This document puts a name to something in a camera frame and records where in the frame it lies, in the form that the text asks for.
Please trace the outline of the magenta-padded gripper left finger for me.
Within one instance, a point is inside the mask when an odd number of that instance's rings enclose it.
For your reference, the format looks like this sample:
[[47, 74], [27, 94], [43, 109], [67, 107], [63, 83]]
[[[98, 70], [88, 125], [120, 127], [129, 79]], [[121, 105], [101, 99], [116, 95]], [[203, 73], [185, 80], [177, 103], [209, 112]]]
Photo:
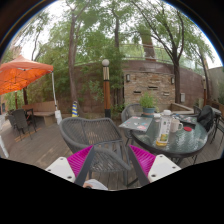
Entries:
[[68, 158], [59, 157], [46, 168], [46, 171], [82, 186], [90, 169], [94, 154], [94, 146], [90, 145]]

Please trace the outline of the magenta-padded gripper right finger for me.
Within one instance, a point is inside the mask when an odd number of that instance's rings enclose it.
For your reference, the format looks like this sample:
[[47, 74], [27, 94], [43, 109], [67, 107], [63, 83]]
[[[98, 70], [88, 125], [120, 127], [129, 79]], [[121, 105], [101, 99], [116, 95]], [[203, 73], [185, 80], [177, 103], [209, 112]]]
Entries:
[[129, 146], [128, 154], [142, 186], [180, 170], [178, 165], [163, 154], [155, 156], [133, 145]]

